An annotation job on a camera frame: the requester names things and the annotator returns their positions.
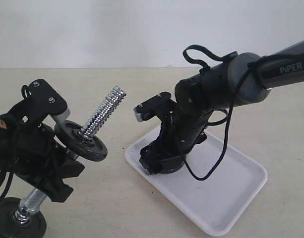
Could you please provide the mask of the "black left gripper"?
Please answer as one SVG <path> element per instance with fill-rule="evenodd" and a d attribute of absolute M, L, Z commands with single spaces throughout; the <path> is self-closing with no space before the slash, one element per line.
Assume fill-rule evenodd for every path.
<path fill-rule="evenodd" d="M 7 184 L 17 176 L 52 202 L 65 202 L 73 188 L 64 179 L 79 176 L 85 166 L 66 153 L 54 139 L 54 130 L 45 124 L 28 131 L 23 122 L 15 121 L 7 124 L 7 130 Z"/>

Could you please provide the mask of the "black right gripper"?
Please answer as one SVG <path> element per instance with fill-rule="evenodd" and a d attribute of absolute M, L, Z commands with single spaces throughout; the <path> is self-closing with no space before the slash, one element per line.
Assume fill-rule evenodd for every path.
<path fill-rule="evenodd" d="M 176 109 L 161 123 L 158 137 L 140 150 L 139 162 L 149 174 L 160 174 L 161 159 L 186 155 L 197 143 L 206 139 L 202 136 L 213 111 L 200 117 L 192 117 Z"/>

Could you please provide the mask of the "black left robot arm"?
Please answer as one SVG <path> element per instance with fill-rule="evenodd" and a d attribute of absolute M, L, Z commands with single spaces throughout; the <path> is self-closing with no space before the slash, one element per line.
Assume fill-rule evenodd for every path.
<path fill-rule="evenodd" d="M 51 127 L 40 123 L 26 131 L 24 122 L 0 116 L 0 171 L 14 173 L 52 202 L 64 203 L 73 192 L 64 179 L 78 177 L 84 169 L 55 140 Z"/>

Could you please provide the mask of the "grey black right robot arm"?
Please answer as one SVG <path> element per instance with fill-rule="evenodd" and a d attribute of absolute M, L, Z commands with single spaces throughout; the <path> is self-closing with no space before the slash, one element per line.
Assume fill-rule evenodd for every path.
<path fill-rule="evenodd" d="M 138 121 L 157 117 L 158 137 L 140 150 L 140 164 L 150 174 L 170 174 L 187 166 L 187 155 L 207 138 L 205 129 L 230 126 L 233 109 L 264 101 L 271 89 L 304 82 L 304 40 L 268 56 L 237 52 L 217 56 L 190 45 L 218 62 L 183 57 L 200 65 L 199 73 L 180 80 L 174 93 L 160 92 L 138 104 Z"/>

